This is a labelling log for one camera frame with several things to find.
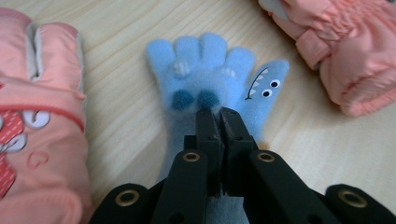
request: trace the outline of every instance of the wooden table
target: wooden table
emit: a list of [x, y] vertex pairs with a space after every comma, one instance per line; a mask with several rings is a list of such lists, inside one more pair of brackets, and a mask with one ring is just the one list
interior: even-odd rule
[[167, 131], [147, 43], [214, 32], [230, 47], [251, 49], [256, 68], [290, 62], [263, 134], [310, 188], [359, 187], [396, 213], [396, 104], [357, 119], [342, 114], [257, 1], [0, 0], [0, 6], [27, 14], [35, 25], [62, 21], [82, 34], [95, 205], [120, 184], [151, 187], [161, 168]]

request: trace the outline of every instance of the wood grain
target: wood grain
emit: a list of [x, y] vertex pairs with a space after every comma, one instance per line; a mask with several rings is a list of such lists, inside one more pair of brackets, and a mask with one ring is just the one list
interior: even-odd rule
[[275, 59], [290, 74], [263, 130], [312, 189], [361, 188], [396, 213], [396, 104], [353, 119], [342, 114], [293, 41], [253, 0], [0, 0], [35, 20], [75, 26], [83, 37], [88, 169], [99, 204], [117, 185], [155, 184], [166, 146], [161, 95], [145, 60], [154, 38], [215, 32], [230, 47], [251, 49], [256, 68]]

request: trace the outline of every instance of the pink ski glove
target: pink ski glove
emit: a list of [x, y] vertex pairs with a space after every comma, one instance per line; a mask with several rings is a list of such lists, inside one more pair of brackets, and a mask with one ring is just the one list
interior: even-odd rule
[[396, 100], [396, 5], [386, 0], [260, 0], [350, 116]]
[[91, 215], [78, 31], [0, 8], [0, 223]]

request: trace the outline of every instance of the dark blue patch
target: dark blue patch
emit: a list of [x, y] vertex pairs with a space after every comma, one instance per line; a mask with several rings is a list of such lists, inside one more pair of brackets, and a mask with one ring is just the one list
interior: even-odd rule
[[192, 97], [191, 93], [189, 91], [180, 90], [176, 91], [173, 95], [172, 107], [175, 110], [184, 110], [189, 107], [192, 102], [194, 102], [194, 97]]
[[210, 109], [215, 105], [219, 105], [218, 96], [213, 91], [201, 91], [197, 97], [197, 104], [199, 108]]

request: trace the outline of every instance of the pink fabric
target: pink fabric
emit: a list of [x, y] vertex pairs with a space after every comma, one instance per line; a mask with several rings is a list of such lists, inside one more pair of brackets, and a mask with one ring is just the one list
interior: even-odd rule
[[0, 8], [0, 223], [87, 223], [78, 31], [31, 23]]
[[289, 21], [276, 23], [297, 41], [330, 98], [350, 116], [396, 100], [396, 6], [385, 0], [280, 0]]

